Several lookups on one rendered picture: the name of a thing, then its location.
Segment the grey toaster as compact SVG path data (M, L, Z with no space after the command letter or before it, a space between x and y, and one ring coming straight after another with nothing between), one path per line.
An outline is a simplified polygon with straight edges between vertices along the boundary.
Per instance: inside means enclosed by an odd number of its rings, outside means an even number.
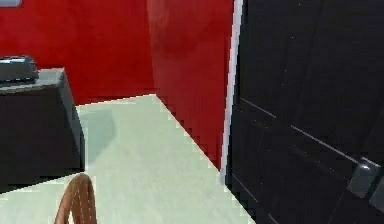
M0 83L36 80L38 69L27 55L0 57Z

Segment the black room door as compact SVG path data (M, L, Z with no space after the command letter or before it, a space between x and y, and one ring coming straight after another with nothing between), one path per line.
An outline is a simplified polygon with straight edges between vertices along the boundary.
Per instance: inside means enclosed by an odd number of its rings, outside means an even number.
M384 0L243 0L225 182L254 224L384 224Z

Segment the black kitchen counter cabinet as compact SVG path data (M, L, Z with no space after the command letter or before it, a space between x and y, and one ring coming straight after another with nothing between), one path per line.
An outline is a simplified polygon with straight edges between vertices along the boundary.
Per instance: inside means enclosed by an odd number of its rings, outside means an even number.
M0 85L0 194L85 170L85 141L63 68Z

